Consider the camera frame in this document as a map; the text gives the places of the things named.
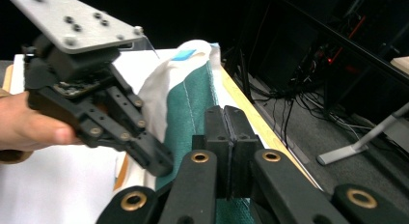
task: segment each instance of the brass ring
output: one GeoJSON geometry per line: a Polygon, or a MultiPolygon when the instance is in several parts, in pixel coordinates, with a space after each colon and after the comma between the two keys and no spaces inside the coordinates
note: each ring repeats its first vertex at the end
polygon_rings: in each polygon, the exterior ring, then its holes
{"type": "Polygon", "coordinates": [[[270,162],[278,162],[281,159],[279,154],[274,154],[274,153],[271,153],[271,152],[263,153],[262,157],[265,160],[270,161],[270,162]]]}
{"type": "Polygon", "coordinates": [[[192,154],[191,159],[196,163],[205,163],[208,161],[208,155],[204,153],[192,154]]]}
{"type": "Polygon", "coordinates": [[[123,200],[121,201],[121,207],[123,208],[123,210],[126,211],[134,211],[144,206],[146,202],[147,195],[139,191],[134,191],[127,193],[125,196],[123,196],[123,200]],[[136,203],[130,203],[129,199],[134,197],[138,197],[139,201],[137,201],[136,203]]]}
{"type": "Polygon", "coordinates": [[[348,191],[346,191],[346,196],[348,197],[349,201],[362,208],[373,209],[378,206],[376,200],[370,194],[363,190],[349,188],[348,191]],[[366,201],[359,200],[355,197],[355,195],[361,195],[365,197],[367,200],[366,201]]]}

